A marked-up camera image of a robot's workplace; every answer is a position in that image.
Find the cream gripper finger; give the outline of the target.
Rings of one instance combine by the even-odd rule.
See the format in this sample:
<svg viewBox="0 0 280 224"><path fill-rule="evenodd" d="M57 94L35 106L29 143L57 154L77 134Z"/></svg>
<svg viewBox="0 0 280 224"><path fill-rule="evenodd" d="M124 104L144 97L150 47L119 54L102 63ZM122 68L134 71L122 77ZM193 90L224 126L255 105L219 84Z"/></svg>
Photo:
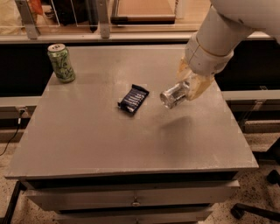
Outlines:
<svg viewBox="0 0 280 224"><path fill-rule="evenodd" d="M183 57L178 65L178 71L177 71L177 79L178 81L190 81L192 78L193 71L189 67L189 65L186 62L186 58Z"/></svg>
<svg viewBox="0 0 280 224"><path fill-rule="evenodd" d="M200 97L212 84L214 76L204 76L198 74L192 74L188 78L189 92L187 94L187 100L192 101Z"/></svg>

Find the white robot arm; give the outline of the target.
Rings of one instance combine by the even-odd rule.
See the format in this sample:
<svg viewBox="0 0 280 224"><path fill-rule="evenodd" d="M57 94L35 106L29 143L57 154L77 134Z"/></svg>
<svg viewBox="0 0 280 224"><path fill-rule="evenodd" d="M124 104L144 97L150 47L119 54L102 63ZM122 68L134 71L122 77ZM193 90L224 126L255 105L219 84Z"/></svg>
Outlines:
<svg viewBox="0 0 280 224"><path fill-rule="evenodd" d="M234 49L255 31L280 42L280 0L210 0L211 7L185 46L179 68L187 74L186 99L198 98L234 56Z"/></svg>

